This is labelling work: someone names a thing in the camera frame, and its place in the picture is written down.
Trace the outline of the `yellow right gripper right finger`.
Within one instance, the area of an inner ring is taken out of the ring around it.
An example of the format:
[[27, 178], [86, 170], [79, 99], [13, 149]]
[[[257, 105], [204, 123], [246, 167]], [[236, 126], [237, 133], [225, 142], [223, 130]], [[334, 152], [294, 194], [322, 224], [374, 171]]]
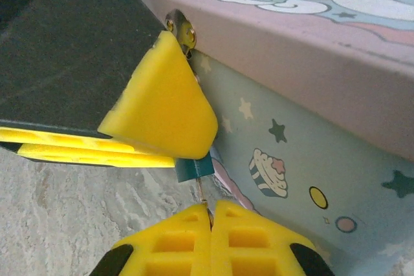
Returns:
[[229, 201], [216, 204], [212, 275], [333, 275], [306, 237]]

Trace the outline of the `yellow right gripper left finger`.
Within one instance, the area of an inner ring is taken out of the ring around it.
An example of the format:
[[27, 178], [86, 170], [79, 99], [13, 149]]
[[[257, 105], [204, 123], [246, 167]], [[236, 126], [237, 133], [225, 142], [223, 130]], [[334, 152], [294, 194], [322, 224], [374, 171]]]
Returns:
[[210, 275], [211, 221], [193, 205], [116, 242], [93, 275]]

